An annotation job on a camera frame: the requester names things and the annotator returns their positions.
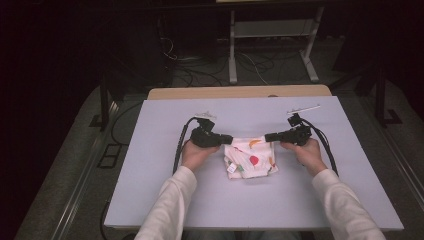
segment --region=black cable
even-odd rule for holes
[[[103,207],[102,214],[100,215],[100,234],[102,235],[104,240],[107,240],[105,231],[103,229],[103,219],[105,217],[106,209],[109,207],[110,201],[106,200],[105,206]]]
[[[183,150],[184,137],[185,137],[185,134],[187,132],[188,125],[194,119],[197,119],[197,118],[195,118],[195,117],[190,118],[190,120],[188,120],[188,122],[183,127],[183,131],[181,132],[181,135],[180,135],[180,140],[178,141],[177,151],[175,152],[175,161],[174,161],[174,168],[172,169],[172,174],[174,174],[177,171],[178,163],[180,161],[180,155],[181,155],[181,152]]]
[[[139,103],[137,103],[137,104],[134,104],[133,106],[131,106],[130,108],[128,108],[127,110],[125,110],[123,113],[121,113],[117,118],[116,118],[116,120],[113,122],[113,125],[112,125],[112,130],[110,131],[110,137],[112,138],[112,140],[115,142],[115,143],[117,143],[117,144],[119,144],[119,145],[122,145],[122,146],[129,146],[129,143],[121,143],[120,141],[118,141],[116,138],[115,138],[115,135],[114,135],[114,129],[115,129],[115,125],[116,125],[116,123],[118,122],[118,120],[123,116],[123,115],[125,115],[127,112],[129,112],[131,109],[133,109],[133,108],[135,108],[135,107],[137,107],[138,105],[140,105],[140,104],[142,104],[143,102],[139,102]]]
[[[330,164],[331,164],[331,168],[333,169],[333,171],[337,174],[337,176],[339,175],[338,171],[337,171],[337,166],[336,166],[336,162],[334,161],[334,156],[331,153],[331,149],[330,149],[330,143],[328,142],[327,136],[325,136],[324,132],[322,132],[321,130],[319,130],[318,128],[316,128],[314,125],[312,125],[312,123],[308,122],[307,120],[300,118],[302,120],[302,122],[306,123],[307,125],[309,125],[314,132],[317,134],[318,138],[320,139],[325,151],[327,152],[328,158],[330,159]]]

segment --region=hand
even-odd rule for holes
[[[297,160],[302,163],[312,177],[315,177],[327,166],[322,161],[319,143],[313,138],[309,138],[305,145],[297,146],[292,143],[281,142],[280,145],[285,149],[290,149],[296,154]]]
[[[183,147],[183,166],[195,172],[200,166],[203,165],[206,158],[212,153],[218,151],[219,147],[201,148],[196,146],[191,140],[188,140]]]

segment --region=white long-sleeve shirt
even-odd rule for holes
[[[318,173],[312,184],[324,206],[336,240],[385,239],[355,193],[332,170]],[[158,200],[135,239],[181,239],[184,217],[196,186],[193,172],[180,166],[163,184]]]

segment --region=crumpled cloth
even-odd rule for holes
[[[230,179],[264,177],[278,171],[274,143],[265,142],[264,136],[234,138],[231,145],[225,145],[224,162]]]

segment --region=handheld controller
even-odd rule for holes
[[[233,137],[225,134],[217,134],[212,132],[212,128],[215,126],[209,119],[196,118],[199,123],[199,127],[193,129],[191,132],[190,139],[193,143],[201,148],[217,147],[221,144],[231,144]]]
[[[305,126],[297,113],[293,114],[293,116],[287,120],[292,127],[290,130],[265,134],[265,141],[289,142],[299,146],[305,145],[312,136],[311,127]]]

